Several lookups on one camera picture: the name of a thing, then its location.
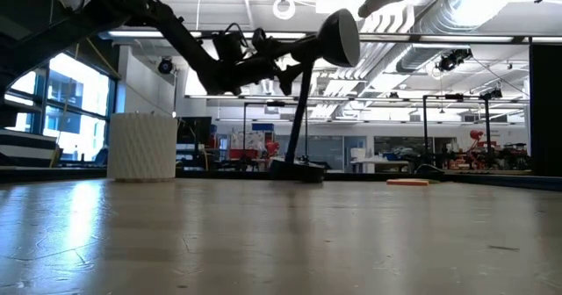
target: ceiling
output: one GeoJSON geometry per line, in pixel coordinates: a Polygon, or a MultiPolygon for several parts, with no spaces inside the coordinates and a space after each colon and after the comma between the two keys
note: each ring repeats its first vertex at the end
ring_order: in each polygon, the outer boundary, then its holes
{"type": "MultiPolygon", "coordinates": [[[[323,0],[295,1],[294,16],[285,20],[273,14],[273,4],[276,0],[163,0],[178,16],[185,19],[185,26],[192,31],[221,30],[232,22],[238,23],[244,31],[252,31],[257,27],[262,27],[269,32],[316,31],[328,15],[325,12],[325,2],[323,0]]],[[[351,10],[363,2],[363,0],[340,1],[338,5],[341,4],[351,10]]],[[[509,0],[505,6],[500,6],[497,12],[492,13],[489,20],[472,28],[470,33],[562,35],[562,16],[559,15],[562,10],[562,0],[544,0],[540,4],[535,4],[534,1],[509,0]]],[[[73,6],[78,2],[79,0],[66,0],[67,4],[73,6]]],[[[440,2],[443,0],[407,0],[398,10],[384,8],[373,13],[366,20],[358,20],[358,27],[362,32],[412,32],[418,28],[419,22],[429,19],[429,16],[435,15],[435,12],[440,10],[439,7],[443,7],[444,3],[440,2]]],[[[473,6],[476,7],[468,10],[472,14],[484,10],[477,5],[473,6]]],[[[183,58],[165,40],[119,40],[119,43],[132,46],[133,52],[148,65],[154,66],[162,56],[174,56],[174,62],[180,68],[187,68],[183,58]]],[[[400,97],[421,97],[424,94],[440,92],[478,94],[482,90],[500,86],[504,97],[527,98],[522,93],[524,80],[529,76],[529,51],[526,46],[473,45],[471,50],[474,58],[444,76],[433,68],[440,60],[440,53],[452,49],[442,48],[436,55],[427,59],[415,73],[393,78],[396,83],[383,85],[383,90],[378,88],[377,79],[381,79],[388,66],[392,65],[391,61],[395,61],[397,55],[403,54],[402,51],[408,46],[411,45],[363,44],[362,61],[366,61],[362,66],[363,72],[346,72],[347,70],[338,70],[334,66],[324,64],[316,70],[315,76],[320,80],[313,95],[361,97],[368,94],[368,97],[385,97],[390,91],[396,91],[400,97]],[[338,79],[346,80],[346,83],[331,83],[332,80],[338,79]]],[[[380,104],[365,103],[361,109],[368,111],[373,106],[380,106],[380,104]]],[[[342,115],[346,107],[349,109],[349,103],[342,102],[328,116],[342,115]]],[[[360,113],[348,112],[345,116],[358,119],[360,113]]]]}

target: desk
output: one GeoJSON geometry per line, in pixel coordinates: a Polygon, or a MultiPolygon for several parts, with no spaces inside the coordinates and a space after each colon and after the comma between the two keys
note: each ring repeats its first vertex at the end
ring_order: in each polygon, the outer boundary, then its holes
{"type": "Polygon", "coordinates": [[[353,169],[353,173],[357,172],[357,165],[361,166],[361,170],[363,169],[364,165],[369,165],[372,164],[373,165],[373,169],[376,172],[377,171],[377,166],[386,166],[388,168],[398,168],[398,171],[401,172],[403,167],[407,167],[407,172],[406,173],[410,173],[410,162],[407,161],[380,161],[380,160],[373,160],[373,159],[363,159],[363,160],[358,160],[358,161],[352,161],[349,164],[351,164],[351,168],[353,169]]]}

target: security camera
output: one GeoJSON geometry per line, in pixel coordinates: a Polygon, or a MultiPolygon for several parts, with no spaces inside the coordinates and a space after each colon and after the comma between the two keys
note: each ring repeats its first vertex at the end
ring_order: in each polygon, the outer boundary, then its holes
{"type": "Polygon", "coordinates": [[[162,57],[162,61],[158,65],[158,71],[163,75],[169,75],[174,70],[174,64],[171,57],[162,57]]]}

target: floor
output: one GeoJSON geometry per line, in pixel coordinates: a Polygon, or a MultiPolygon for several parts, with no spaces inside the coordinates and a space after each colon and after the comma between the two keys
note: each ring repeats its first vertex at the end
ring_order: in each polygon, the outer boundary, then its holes
{"type": "Polygon", "coordinates": [[[562,193],[0,185],[2,294],[560,294],[562,193]]]}

